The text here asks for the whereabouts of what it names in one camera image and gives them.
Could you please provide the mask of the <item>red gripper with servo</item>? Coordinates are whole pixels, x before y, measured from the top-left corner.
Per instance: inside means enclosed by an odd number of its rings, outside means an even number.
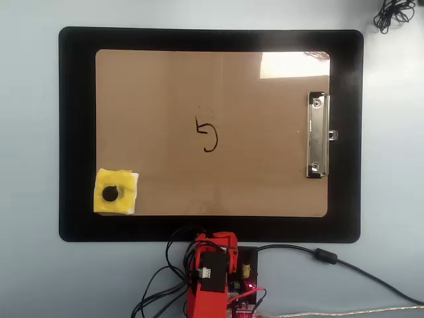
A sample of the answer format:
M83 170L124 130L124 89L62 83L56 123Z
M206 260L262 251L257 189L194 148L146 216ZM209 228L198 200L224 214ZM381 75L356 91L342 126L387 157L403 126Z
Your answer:
M225 256L226 265L229 265L229 273L237 271L238 240L234 233L218 232L205 233L197 236L195 240L195 264L201 264L201 257L205 252L218 252Z

